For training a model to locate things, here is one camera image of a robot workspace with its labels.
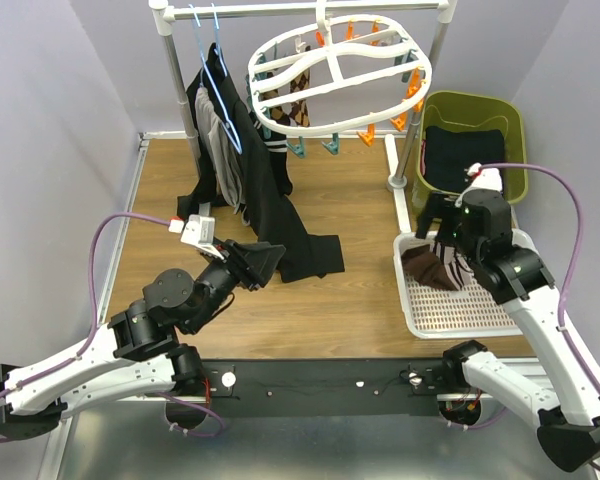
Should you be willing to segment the brown striped sock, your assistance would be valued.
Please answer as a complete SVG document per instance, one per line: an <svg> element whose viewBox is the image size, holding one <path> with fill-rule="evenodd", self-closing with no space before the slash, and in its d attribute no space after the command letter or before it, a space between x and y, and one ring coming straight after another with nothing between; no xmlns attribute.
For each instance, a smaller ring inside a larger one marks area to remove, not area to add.
<svg viewBox="0 0 600 480"><path fill-rule="evenodd" d="M434 280L436 288L460 291L471 284L474 279L473 270L456 248L435 241L431 245L430 251L440 262Z"/></svg>
<svg viewBox="0 0 600 480"><path fill-rule="evenodd" d="M455 289L442 261L428 245L406 250L401 255L401 264L404 272L411 275L421 285L445 291Z"/></svg>

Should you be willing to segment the white round clip hanger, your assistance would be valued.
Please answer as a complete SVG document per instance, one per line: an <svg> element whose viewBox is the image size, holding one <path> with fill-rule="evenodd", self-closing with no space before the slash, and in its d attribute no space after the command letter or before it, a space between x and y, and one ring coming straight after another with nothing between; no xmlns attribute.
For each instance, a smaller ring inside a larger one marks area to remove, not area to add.
<svg viewBox="0 0 600 480"><path fill-rule="evenodd" d="M315 3L316 22L284 32L257 50L248 63L248 85L253 111L261 124L273 131L302 137L315 137L336 134L345 130L369 126L380 121L392 120L422 104L429 91L428 81L434 70L434 59L424 54L407 30L397 21L371 14L350 14L340 17L327 15L328 3ZM293 55L266 61L264 54L290 39L300 40L304 35L314 33L318 47L306 50L300 48ZM342 57L401 61L393 66L346 77L342 73ZM326 64L330 81L319 86L309 87L298 93L288 93L273 99L264 100L263 94L289 85L300 73L318 64ZM363 116L345 119L328 125L309 127L289 126L269 117L269 110L293 101L368 84L370 82L403 76L417 78L419 83L408 90L407 97L400 103Z"/></svg>

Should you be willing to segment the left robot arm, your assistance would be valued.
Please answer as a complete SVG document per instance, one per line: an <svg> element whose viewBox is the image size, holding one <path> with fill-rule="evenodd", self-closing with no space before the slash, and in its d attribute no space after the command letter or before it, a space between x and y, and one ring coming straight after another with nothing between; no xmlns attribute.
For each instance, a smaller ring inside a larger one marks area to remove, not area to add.
<svg viewBox="0 0 600 480"><path fill-rule="evenodd" d="M208 263L198 276L165 270L84 341L29 366L0 364L0 442L44 435L102 402L204 393L199 353L178 336L195 335L215 319L233 302L235 288L265 287L285 248L214 240L198 250Z"/></svg>

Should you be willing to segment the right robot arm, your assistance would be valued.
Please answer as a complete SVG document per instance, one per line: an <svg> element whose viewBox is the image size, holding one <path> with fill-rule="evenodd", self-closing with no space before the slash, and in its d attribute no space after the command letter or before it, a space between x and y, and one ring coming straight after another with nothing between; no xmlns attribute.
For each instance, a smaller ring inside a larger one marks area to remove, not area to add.
<svg viewBox="0 0 600 480"><path fill-rule="evenodd" d="M417 219L415 235L453 247L477 283L522 332L552 387L506 366L471 340L444 352L440 379L449 390L479 389L526 421L545 455L574 472L600 457L600 366L566 314L562 290L539 254L515 244L511 207L489 189L461 196L432 193Z"/></svg>

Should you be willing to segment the black hanging garment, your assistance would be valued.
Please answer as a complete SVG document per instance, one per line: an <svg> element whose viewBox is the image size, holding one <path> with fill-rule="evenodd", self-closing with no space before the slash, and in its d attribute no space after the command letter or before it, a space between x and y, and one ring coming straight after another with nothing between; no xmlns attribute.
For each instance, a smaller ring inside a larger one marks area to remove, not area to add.
<svg viewBox="0 0 600 480"><path fill-rule="evenodd" d="M177 199L177 216L185 220L197 214L201 204L222 196L210 155L199 138L194 100L200 87L209 91L215 113L221 118L238 155L246 203L239 213L259 241L286 248L278 265L281 280L290 283L343 272L345 266L339 237L309 233L289 196L279 196L276 187L266 189L263 161L267 149L260 139L263 136L261 128L253 112L240 99L231 76L225 72L215 44L209 47L204 67L186 90L197 133L195 154L199 180L190 194Z"/></svg>

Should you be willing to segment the black cloth in bin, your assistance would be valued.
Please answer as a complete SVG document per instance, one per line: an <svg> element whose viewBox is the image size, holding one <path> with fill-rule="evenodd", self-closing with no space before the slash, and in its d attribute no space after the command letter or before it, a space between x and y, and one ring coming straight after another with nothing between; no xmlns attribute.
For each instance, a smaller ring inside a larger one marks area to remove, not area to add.
<svg viewBox="0 0 600 480"><path fill-rule="evenodd" d="M425 129L422 175L434 190L460 193L466 188L466 170L474 163L505 160L505 140L495 130L451 132L437 126Z"/></svg>

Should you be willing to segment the green laundry bin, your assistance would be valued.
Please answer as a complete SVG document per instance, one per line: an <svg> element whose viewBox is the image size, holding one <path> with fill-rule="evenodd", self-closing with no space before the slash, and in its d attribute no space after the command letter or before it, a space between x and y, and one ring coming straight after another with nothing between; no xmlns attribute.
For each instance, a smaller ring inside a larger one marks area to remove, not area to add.
<svg viewBox="0 0 600 480"><path fill-rule="evenodd" d="M519 110L493 97L454 91L430 94L424 104L410 200L418 214L433 191L459 194L475 164L524 163Z"/></svg>

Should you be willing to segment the white perforated basket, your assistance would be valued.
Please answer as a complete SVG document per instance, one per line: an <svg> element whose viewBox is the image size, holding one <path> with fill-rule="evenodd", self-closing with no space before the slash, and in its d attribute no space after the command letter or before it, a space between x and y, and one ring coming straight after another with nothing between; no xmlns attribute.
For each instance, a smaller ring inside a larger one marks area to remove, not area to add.
<svg viewBox="0 0 600 480"><path fill-rule="evenodd" d="M476 281L459 291L444 291L422 285L404 271L402 254L431 245L434 237L433 232L425 239L402 232L393 243L397 288L408 330L418 338L436 340L519 336L515 322Z"/></svg>

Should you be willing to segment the argyle brown sock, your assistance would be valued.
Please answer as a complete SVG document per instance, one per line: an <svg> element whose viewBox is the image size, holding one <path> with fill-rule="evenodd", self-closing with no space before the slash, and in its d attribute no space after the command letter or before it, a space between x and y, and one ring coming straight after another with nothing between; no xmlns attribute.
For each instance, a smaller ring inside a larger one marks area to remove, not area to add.
<svg viewBox="0 0 600 480"><path fill-rule="evenodd" d="M307 69L300 73L290 83L290 92L298 93L307 90L310 87L310 70ZM294 123L301 127L310 126L309 110L307 101L300 99L291 103L290 117Z"/></svg>
<svg viewBox="0 0 600 480"><path fill-rule="evenodd" d="M289 93L295 93L300 90L299 88L299 77L296 77L290 82ZM273 99L279 96L278 90L270 90L263 94L264 100ZM292 102L289 106L284 107L279 105L272 107L269 110L269 116L271 119L284 125L291 125L292 121L300 125L302 123L302 107L300 102Z"/></svg>

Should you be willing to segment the white clothes rack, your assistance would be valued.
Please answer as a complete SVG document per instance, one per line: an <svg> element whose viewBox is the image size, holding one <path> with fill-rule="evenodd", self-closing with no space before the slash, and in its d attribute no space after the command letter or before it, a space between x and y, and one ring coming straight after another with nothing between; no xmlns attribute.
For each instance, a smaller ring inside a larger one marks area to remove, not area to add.
<svg viewBox="0 0 600 480"><path fill-rule="evenodd" d="M164 41L166 55L171 70L172 80L174 82L178 101L180 104L181 117L183 120L185 134L188 137L193 135L194 126L190 118L189 101L185 91L185 85L182 77L179 59L173 39L173 25L177 21L190 20L194 24L210 19L218 21L221 18L254 18L254 17L273 17L273 16L291 16L301 15L308 12L315 14L314 2L294 2L294 3L266 3L266 4L248 4L234 6L210 6L176 8L166 1L152 1L149 7L152 11L158 34ZM340 17L350 14L371 14L383 16L384 11L391 10L435 10L438 13L437 27L432 41L430 51L424 53L431 55L434 59L434 70L438 63L441 47L446 36L449 24L452 22L456 2L454 1L326 1L328 3L327 15L330 17ZM316 35L310 33L304 35L300 40L290 39L279 44L275 50L264 54L266 61L293 55L298 49L306 50L318 47ZM354 76L361 73L367 73L373 70L393 66L399 63L399 58L392 60L364 59L360 57L342 57L340 65L344 76ZM415 109L410 110L392 120L398 122L402 118L408 118L409 124L406 130L405 144L401 151L396 149L395 138L392 134L385 137L385 147L387 161L390 168L390 175L387 180L387 187L393 193L394 203L397 215L398 226L401 232L410 232L412 229L408 204L406 200L407 179L405 176L406 162L408 160L411 148L416 138L417 126L421 120L422 113Z"/></svg>

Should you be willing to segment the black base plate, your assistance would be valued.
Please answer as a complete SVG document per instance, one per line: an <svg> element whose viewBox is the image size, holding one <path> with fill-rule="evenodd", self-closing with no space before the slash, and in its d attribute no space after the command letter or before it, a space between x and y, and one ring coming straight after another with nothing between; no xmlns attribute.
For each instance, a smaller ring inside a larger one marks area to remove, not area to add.
<svg viewBox="0 0 600 480"><path fill-rule="evenodd" d="M440 358L224 359L203 361L211 410L229 418L436 416L466 387Z"/></svg>

